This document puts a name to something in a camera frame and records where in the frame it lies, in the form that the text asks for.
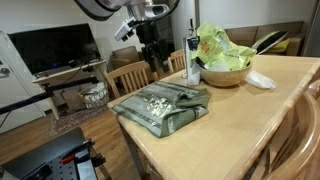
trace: wall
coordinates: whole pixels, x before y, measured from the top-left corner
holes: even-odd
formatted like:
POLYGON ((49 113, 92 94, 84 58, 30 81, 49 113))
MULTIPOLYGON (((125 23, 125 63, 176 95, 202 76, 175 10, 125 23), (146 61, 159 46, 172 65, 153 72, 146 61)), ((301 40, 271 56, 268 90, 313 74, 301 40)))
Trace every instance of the wall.
POLYGON ((195 1, 194 0, 180 0, 179 6, 172 13, 172 28, 175 42, 175 49, 182 49, 182 38, 189 36, 190 19, 196 24, 195 14, 195 1))
POLYGON ((199 0, 200 24, 223 28, 303 20, 309 25, 316 0, 199 0))

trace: basket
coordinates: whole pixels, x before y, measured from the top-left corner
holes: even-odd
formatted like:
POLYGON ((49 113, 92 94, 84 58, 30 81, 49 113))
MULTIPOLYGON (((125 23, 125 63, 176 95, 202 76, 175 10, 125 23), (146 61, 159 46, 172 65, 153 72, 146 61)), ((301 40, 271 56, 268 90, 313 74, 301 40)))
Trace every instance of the basket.
POLYGON ((109 100, 108 90, 106 89, 106 85, 102 82, 84 89, 79 92, 79 95, 87 108, 103 106, 109 100))

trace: white wall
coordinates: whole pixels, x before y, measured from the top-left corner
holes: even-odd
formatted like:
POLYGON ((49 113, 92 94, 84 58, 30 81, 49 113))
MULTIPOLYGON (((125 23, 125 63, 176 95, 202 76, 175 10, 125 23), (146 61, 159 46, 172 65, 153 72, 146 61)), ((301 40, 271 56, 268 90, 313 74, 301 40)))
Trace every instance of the white wall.
POLYGON ((113 36, 128 18, 126 8, 105 22, 87 17, 73 0, 1 0, 0 31, 14 33, 40 28, 89 23, 101 56, 108 60, 112 50, 134 45, 141 48, 137 36, 117 42, 113 36))
POLYGON ((223 28, 289 21, 309 24, 316 0, 199 0, 200 25, 223 28))
POLYGON ((195 26, 196 21, 195 2, 194 0, 180 0, 179 6, 172 13, 172 28, 175 42, 175 49, 182 49, 182 38, 189 36, 190 19, 193 19, 195 26))

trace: monitor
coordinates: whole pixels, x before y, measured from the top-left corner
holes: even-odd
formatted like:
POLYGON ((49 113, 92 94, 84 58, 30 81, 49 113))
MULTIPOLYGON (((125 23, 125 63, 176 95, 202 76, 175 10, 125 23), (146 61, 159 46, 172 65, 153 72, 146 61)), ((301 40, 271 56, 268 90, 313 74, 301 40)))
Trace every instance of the monitor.
POLYGON ((100 59, 89 24, 8 34, 31 74, 100 59))

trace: wooden bowl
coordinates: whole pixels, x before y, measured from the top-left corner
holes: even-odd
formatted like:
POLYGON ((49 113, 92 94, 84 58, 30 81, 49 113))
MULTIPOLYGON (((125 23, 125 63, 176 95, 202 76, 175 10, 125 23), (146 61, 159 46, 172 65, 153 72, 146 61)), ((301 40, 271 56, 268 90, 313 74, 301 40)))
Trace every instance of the wooden bowl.
POLYGON ((202 78, 209 84, 217 87, 229 87, 243 81, 249 74, 251 67, 252 65, 250 63, 247 67, 237 71, 217 72, 203 68, 199 69, 202 78))

